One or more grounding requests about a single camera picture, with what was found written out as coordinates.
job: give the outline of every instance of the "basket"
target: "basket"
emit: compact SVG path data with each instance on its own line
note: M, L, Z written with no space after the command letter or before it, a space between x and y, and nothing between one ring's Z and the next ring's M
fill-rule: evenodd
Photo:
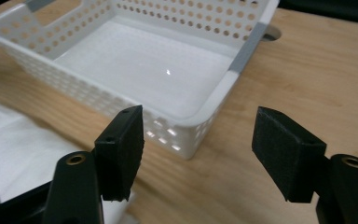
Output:
M146 140L193 156L278 0L82 0L48 25L28 1L0 45L33 76L106 116L143 105Z

